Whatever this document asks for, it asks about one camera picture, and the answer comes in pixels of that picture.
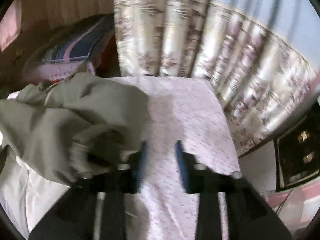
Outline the grey green large jacket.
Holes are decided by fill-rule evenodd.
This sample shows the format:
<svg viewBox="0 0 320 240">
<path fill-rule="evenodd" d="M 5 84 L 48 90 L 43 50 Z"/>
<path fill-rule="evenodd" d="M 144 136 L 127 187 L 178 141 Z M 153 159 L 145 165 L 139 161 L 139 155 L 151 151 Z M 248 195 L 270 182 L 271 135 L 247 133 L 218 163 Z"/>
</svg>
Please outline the grey green large jacket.
<svg viewBox="0 0 320 240">
<path fill-rule="evenodd" d="M 147 111 L 138 87 L 76 73 L 1 100 L 3 146 L 44 178 L 70 185 L 138 150 Z"/>
</svg>

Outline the dark framed shelf unit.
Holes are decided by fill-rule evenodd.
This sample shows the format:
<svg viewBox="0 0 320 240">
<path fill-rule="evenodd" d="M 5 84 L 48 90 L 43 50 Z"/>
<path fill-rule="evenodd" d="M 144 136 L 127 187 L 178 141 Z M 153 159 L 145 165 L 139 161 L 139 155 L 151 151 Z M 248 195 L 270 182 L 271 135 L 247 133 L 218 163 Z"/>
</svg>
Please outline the dark framed shelf unit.
<svg viewBox="0 0 320 240">
<path fill-rule="evenodd" d="M 305 116 L 273 142 L 277 192 L 319 176 L 319 116 Z"/>
</svg>

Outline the floral pink bed sheet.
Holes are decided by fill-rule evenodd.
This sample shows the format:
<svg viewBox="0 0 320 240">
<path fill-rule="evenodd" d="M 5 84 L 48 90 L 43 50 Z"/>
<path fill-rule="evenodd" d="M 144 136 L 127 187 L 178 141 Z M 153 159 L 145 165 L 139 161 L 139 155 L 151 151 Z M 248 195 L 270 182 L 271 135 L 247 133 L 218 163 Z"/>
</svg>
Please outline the floral pink bed sheet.
<svg viewBox="0 0 320 240">
<path fill-rule="evenodd" d="M 208 81 L 182 77 L 118 77 L 149 97 L 143 137 L 148 156 L 140 192 L 127 195 L 128 239 L 194 239 L 199 198 L 186 194 L 178 170 L 175 144 L 221 174 L 239 170 L 232 137 Z M 1 205 L 27 237 L 67 186 L 38 176 L 9 156 L 1 172 Z"/>
</svg>

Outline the pink far bed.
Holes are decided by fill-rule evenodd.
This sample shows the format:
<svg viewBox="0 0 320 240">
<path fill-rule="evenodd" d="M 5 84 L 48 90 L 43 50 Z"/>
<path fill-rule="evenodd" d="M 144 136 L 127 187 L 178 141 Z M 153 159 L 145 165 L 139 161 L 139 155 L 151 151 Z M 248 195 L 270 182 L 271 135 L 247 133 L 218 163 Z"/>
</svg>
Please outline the pink far bed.
<svg viewBox="0 0 320 240">
<path fill-rule="evenodd" d="M 23 81 L 57 81 L 77 70 L 95 74 L 113 38 L 113 14 L 93 15 L 59 27 L 25 62 Z"/>
</svg>

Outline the blue pink striped quilt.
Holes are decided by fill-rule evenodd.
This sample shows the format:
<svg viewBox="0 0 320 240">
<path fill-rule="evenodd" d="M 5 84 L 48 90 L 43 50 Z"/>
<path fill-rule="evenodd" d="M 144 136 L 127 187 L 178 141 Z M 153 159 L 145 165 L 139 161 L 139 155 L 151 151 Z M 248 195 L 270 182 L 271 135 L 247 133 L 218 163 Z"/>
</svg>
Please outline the blue pink striped quilt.
<svg viewBox="0 0 320 240">
<path fill-rule="evenodd" d="M 113 29 L 113 14 L 84 18 L 41 53 L 41 62 L 58 64 L 85 60 L 103 36 Z"/>
</svg>

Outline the floral beige blue curtain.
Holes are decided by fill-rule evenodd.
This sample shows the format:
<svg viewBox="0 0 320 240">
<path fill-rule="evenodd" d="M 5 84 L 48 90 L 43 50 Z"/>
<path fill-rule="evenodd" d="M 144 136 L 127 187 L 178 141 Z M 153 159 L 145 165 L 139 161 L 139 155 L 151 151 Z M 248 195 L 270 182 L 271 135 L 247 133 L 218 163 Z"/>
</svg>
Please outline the floral beige blue curtain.
<svg viewBox="0 0 320 240">
<path fill-rule="evenodd" d="M 317 0 L 114 0 L 123 76 L 208 80 L 238 155 L 319 93 Z"/>
</svg>

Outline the pink window curtain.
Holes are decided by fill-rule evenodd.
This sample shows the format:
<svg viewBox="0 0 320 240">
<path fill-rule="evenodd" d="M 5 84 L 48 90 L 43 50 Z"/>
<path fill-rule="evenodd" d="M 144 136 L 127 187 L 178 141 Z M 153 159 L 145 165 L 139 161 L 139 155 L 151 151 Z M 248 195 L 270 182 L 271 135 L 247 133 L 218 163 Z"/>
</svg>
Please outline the pink window curtain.
<svg viewBox="0 0 320 240">
<path fill-rule="evenodd" d="M 22 0 L 14 0 L 1 20 L 1 53 L 20 35 L 21 26 Z"/>
</svg>

